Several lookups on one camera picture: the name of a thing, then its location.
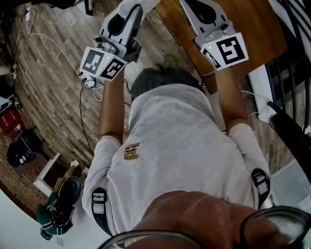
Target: white t-shirt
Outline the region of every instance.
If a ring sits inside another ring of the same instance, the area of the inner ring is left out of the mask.
[[[267,162],[246,124],[224,135],[211,120],[211,106],[198,89],[161,86],[133,102],[130,135],[98,142],[82,204],[90,217],[92,192],[107,191],[106,215],[113,234],[129,231],[158,196],[176,190],[201,191],[258,208],[258,190],[247,165]]]

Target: chair leg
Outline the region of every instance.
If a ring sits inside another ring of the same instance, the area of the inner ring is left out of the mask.
[[[90,10],[89,8],[89,0],[84,0],[84,5],[85,5],[85,12],[87,15],[92,16],[93,11]]]

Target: wooden tabletop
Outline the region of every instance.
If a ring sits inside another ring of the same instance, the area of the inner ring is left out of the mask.
[[[287,50],[281,27],[268,0],[213,0],[225,11],[241,32],[249,60],[232,67],[237,77],[242,77]],[[179,0],[161,0],[156,7],[169,29],[176,35],[200,75],[214,70],[211,63],[197,50],[195,33],[179,6]],[[216,91],[215,78],[210,80]]]

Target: gold logo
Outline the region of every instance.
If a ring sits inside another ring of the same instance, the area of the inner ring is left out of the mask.
[[[139,146],[139,143],[132,144],[125,148],[124,150],[124,159],[125,160],[136,160],[138,159],[137,153],[137,147]]]

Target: person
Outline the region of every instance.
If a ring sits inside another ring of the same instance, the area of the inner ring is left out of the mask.
[[[66,232],[68,232],[71,227],[73,226],[73,223],[69,219],[68,222],[65,222],[62,226],[58,227],[55,226],[53,215],[56,214],[57,208],[58,208],[58,200],[59,198],[59,192],[61,189],[61,186],[63,183],[68,179],[71,178],[74,173],[76,172],[76,168],[80,165],[79,161],[74,160],[70,163],[69,170],[64,174],[63,178],[58,178],[57,182],[55,183],[55,186],[53,188],[53,192],[49,197],[49,200],[46,205],[38,205],[37,207],[37,221],[41,225],[40,229],[40,235],[46,239],[51,240],[53,235],[63,235]],[[89,169],[85,167],[82,170],[82,176],[79,178],[81,184],[83,185],[86,179],[86,176],[88,174]]]
[[[199,82],[173,56],[166,56],[164,66],[143,70],[132,86],[125,141],[124,73],[105,83],[101,139],[82,205],[109,235],[119,234],[109,243],[138,241],[129,248],[233,248],[241,243],[243,221],[261,206],[262,192],[252,172],[262,171],[264,182],[269,182],[270,172],[248,124],[235,75],[227,68],[215,77],[227,134],[212,121],[210,102]],[[203,78],[208,86],[209,78]],[[277,244],[289,244],[286,237],[275,235],[272,224],[257,223],[266,233],[259,242],[273,235]],[[166,235],[170,246],[164,246]],[[148,239],[136,239],[140,236]],[[176,243],[173,237],[180,239]]]

